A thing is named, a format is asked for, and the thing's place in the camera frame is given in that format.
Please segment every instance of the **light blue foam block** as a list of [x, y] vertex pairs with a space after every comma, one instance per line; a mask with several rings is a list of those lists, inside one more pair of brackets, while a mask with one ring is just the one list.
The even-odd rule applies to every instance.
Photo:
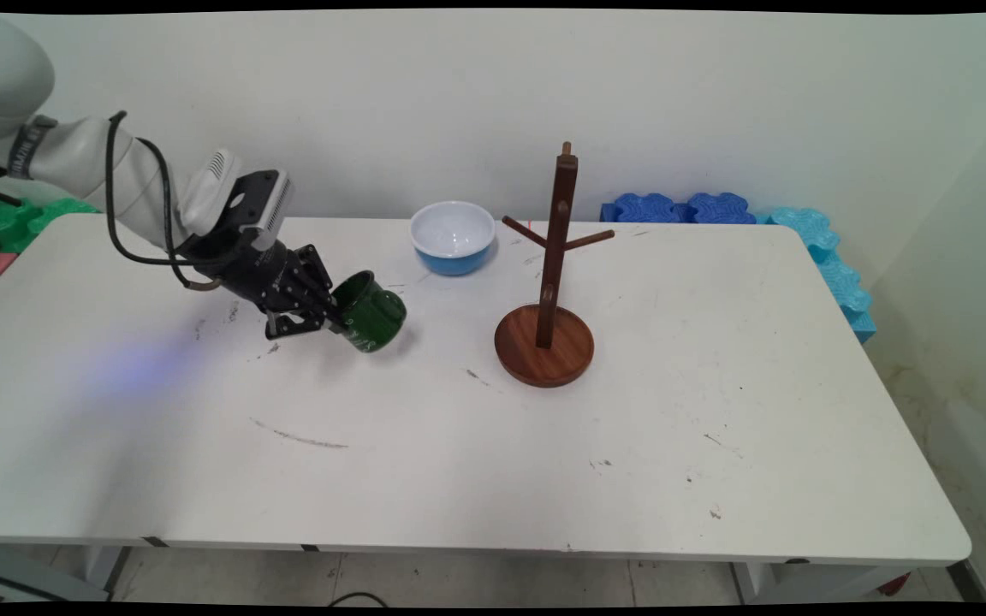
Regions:
[[877, 333], [877, 326], [873, 324], [869, 312], [862, 312], [858, 319], [853, 320], [850, 323], [850, 329], [854, 330], [854, 335], [862, 344], [865, 344], [866, 340], [873, 338], [873, 335]]
[[858, 286], [861, 276], [852, 266], [842, 262], [842, 258], [834, 250], [824, 261], [817, 263], [817, 267], [821, 270], [825, 283], [829, 285], [832, 297], [835, 297], [842, 313], [846, 315], [847, 323], [854, 323], [870, 309], [870, 294]]
[[768, 225], [782, 225], [798, 231], [805, 248], [813, 261], [821, 263], [830, 253], [835, 253], [839, 245], [839, 235], [829, 229], [829, 218], [811, 207], [794, 210], [792, 207], [779, 207], [771, 211]]

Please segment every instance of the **round wooden base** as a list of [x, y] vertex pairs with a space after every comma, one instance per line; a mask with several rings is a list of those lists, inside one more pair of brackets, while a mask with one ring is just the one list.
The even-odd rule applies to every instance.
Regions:
[[538, 323], [538, 304], [521, 305], [501, 319], [493, 344], [504, 370], [535, 387], [560, 387], [584, 374], [595, 351], [584, 321], [559, 307], [550, 348], [535, 346]]

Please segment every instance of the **wooden mug tree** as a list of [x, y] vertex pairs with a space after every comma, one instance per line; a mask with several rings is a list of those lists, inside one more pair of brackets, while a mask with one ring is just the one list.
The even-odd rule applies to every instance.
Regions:
[[509, 312], [493, 334], [496, 354], [508, 374], [536, 387], [560, 387], [574, 381], [584, 373], [595, 351], [587, 324], [558, 305], [565, 251], [615, 237], [615, 231], [602, 231], [565, 241], [576, 188], [576, 156], [570, 149], [570, 143], [565, 141], [558, 157], [547, 237], [533, 233], [508, 216], [501, 219], [545, 249], [539, 303], [521, 305]]

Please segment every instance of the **green mug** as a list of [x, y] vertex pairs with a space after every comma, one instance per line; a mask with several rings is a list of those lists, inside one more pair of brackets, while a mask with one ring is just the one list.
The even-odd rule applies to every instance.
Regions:
[[386, 347], [406, 322], [406, 305], [396, 293], [384, 291], [370, 269], [353, 274], [333, 289], [333, 300], [347, 330], [330, 324], [330, 331], [344, 335], [361, 353]]

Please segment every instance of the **blue bowl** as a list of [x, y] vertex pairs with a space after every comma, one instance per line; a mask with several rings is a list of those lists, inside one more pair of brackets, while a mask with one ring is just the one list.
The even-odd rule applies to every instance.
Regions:
[[473, 272], [496, 237], [493, 217], [465, 200], [443, 200], [421, 208], [410, 219], [410, 239], [433, 272], [459, 276]]

